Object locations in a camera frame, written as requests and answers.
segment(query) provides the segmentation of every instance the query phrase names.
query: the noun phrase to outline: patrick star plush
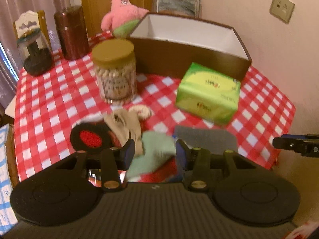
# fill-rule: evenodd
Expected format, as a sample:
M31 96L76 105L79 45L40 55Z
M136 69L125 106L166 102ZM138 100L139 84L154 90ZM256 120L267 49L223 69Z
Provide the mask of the patrick star plush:
M110 30L115 37L125 38L148 12L132 5L130 0L112 0L111 11L103 17L101 29Z

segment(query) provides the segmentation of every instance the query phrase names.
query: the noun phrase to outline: picture frame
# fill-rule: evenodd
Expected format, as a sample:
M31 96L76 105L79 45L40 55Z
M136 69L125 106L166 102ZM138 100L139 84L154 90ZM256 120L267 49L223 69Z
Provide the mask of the picture frame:
M201 0L153 0L152 11L199 18Z

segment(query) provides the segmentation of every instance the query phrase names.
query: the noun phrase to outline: wooden chair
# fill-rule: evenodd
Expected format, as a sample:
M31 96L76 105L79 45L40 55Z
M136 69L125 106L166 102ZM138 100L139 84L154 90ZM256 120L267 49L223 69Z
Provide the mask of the wooden chair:
M44 11L27 11L22 13L18 20L13 23L13 30L16 35L17 40L28 30L40 28L42 33L44 34L50 48L51 42L49 38L49 34L47 31L47 22L45 20L45 13Z

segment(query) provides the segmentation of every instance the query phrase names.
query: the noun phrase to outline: wall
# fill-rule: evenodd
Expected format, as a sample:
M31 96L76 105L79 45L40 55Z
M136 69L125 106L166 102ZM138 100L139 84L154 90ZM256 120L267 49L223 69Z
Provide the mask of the wall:
M291 133L319 133L319 0L296 4L288 25L269 14L272 0L201 0L202 18L233 26L252 59L297 108ZM276 171L301 193L298 224L319 220L319 159L283 151Z

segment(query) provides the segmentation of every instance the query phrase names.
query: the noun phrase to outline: gold jar lid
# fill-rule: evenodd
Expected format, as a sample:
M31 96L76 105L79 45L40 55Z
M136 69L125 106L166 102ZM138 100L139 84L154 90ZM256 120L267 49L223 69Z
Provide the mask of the gold jar lid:
M109 39L92 49L92 61L101 68L114 69L135 59L134 45L123 39Z

